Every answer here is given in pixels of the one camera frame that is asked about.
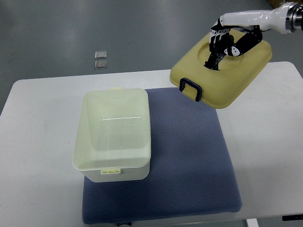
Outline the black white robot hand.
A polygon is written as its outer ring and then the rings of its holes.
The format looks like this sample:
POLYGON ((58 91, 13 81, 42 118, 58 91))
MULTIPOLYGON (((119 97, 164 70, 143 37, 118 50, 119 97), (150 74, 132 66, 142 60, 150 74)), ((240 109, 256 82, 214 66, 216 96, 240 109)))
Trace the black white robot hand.
POLYGON ((262 41, 262 33, 275 30, 293 33, 292 16, 298 3, 289 2, 273 10, 250 10, 220 16, 209 33, 211 58, 241 56, 262 41))

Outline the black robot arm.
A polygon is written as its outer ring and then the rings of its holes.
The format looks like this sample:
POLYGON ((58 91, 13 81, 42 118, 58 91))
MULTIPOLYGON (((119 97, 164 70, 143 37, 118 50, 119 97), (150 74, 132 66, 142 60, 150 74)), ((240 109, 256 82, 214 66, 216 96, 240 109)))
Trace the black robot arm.
POLYGON ((303 29, 303 5, 297 4, 292 16, 292 28, 303 29))

